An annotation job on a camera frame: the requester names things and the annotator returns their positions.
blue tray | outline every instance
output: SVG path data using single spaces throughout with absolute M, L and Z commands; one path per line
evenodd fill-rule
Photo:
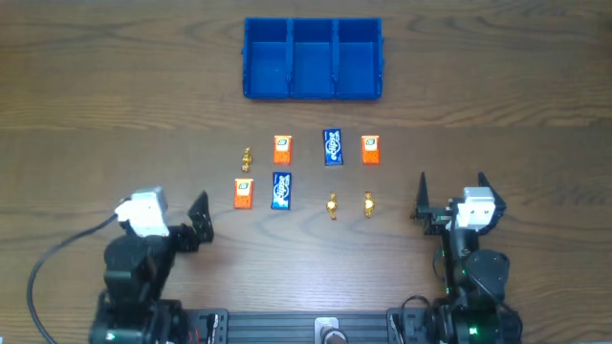
M 259 99 L 377 99 L 380 18 L 246 18 L 242 86 Z

tic tac label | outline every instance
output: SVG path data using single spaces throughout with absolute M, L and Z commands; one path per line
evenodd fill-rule
M 252 179 L 238 178 L 233 192 L 233 207 L 236 209 L 252 208 Z
M 272 209 L 289 210 L 291 208 L 291 173 L 274 172 L 272 190 Z
M 274 164 L 291 164 L 291 148 L 291 136 L 274 136 Z
M 323 144 L 325 145 L 325 165 L 342 165 L 342 140 L 340 138 L 340 130 L 323 130 Z
M 381 163 L 381 148 L 378 135 L 361 137 L 361 160 L 363 164 Z

brown tabletop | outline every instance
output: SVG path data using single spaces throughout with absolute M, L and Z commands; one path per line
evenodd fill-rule
M 251 101 L 245 16 L 380 16 L 380 101 Z M 40 343 L 26 307 L 50 246 L 148 185 L 168 222 L 201 190 L 216 236 L 177 257 L 164 298 L 230 311 L 385 310 L 445 286 L 440 245 L 408 216 L 426 171 L 433 204 L 476 184 L 508 203 L 481 247 L 512 266 L 507 302 L 525 342 L 612 339 L 612 6 L 566 1 L 0 0 L 0 337 Z M 323 166 L 342 129 L 345 165 Z M 294 137 L 272 164 L 273 136 Z M 379 135 L 380 166 L 361 165 Z M 252 146 L 253 210 L 233 210 Z M 292 209 L 270 209 L 272 172 Z M 338 193 L 338 220 L 325 210 Z M 363 216 L 363 193 L 376 209 Z M 118 226 L 56 255 L 35 304 L 61 343 L 84 343 Z

orange box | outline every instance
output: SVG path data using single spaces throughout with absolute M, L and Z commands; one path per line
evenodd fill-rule
M 274 136 L 274 164 L 291 164 L 291 144 L 291 136 Z
M 381 164 L 381 142 L 378 135 L 361 137 L 361 160 L 363 164 Z
M 252 208 L 252 187 L 252 179 L 236 178 L 233 190 L 233 207 L 235 209 Z

gold candy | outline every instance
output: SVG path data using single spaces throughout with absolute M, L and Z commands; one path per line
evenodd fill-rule
M 366 218 L 372 217 L 372 210 L 374 210 L 374 200 L 372 199 L 372 193 L 370 191 L 365 191 L 365 204 L 363 208 L 363 213 Z
M 251 162 L 252 162 L 252 155 L 251 155 L 251 148 L 247 147 L 247 149 L 245 149 L 245 154 L 242 156 L 242 171 L 247 173 L 249 172 L 249 169 L 251 168 Z
M 332 220 L 336 220 L 336 209 L 338 208 L 338 202 L 336 202 L 336 192 L 332 191 L 327 201 L 327 211 Z

